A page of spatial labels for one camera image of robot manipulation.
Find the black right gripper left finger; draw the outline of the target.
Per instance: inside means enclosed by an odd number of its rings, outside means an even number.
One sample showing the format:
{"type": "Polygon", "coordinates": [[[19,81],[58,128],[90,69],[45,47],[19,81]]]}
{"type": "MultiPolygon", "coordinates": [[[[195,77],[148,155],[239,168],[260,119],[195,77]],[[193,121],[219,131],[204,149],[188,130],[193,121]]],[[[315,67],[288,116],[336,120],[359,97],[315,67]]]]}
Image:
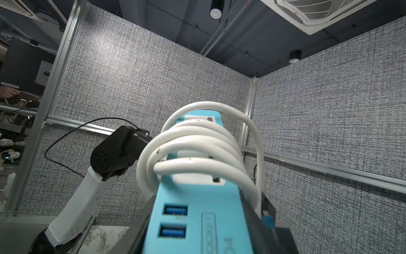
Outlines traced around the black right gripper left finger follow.
{"type": "Polygon", "coordinates": [[[152,196],[109,254],[141,254],[156,196],[152,196]]]}

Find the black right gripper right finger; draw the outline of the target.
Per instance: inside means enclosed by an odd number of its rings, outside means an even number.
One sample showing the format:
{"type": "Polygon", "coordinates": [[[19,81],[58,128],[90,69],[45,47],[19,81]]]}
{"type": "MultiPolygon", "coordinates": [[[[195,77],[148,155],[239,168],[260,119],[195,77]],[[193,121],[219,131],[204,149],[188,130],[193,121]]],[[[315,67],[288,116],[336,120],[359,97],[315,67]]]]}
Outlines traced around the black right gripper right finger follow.
{"type": "Polygon", "coordinates": [[[262,195],[261,217],[251,208],[241,194],[244,216],[255,254],[297,254],[294,237],[289,228],[276,226],[276,209],[268,198],[262,195]]]}

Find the teal power strip with sockets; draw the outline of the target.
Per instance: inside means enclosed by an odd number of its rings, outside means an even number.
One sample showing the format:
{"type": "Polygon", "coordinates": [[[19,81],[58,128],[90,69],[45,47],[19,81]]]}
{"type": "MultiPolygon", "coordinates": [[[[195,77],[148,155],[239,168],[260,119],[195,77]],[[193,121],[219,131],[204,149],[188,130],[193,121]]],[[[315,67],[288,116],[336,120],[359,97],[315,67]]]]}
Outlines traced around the teal power strip with sockets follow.
{"type": "Polygon", "coordinates": [[[250,179],[222,112],[255,130],[237,109],[193,103],[173,113],[142,151],[137,183],[145,198],[156,196],[143,253],[253,252],[240,195],[259,215],[262,185],[250,179]]]}

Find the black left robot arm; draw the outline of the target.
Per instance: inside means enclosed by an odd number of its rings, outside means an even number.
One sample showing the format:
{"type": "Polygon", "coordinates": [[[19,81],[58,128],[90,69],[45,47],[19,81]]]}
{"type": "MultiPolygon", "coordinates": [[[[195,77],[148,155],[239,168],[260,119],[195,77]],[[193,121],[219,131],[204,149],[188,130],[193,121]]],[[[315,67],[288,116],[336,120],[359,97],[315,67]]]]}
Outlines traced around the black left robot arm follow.
{"type": "Polygon", "coordinates": [[[30,247],[31,254],[66,254],[88,228],[108,189],[139,159],[152,140],[149,131],[121,126],[91,154],[91,165],[67,205],[30,247]]]}

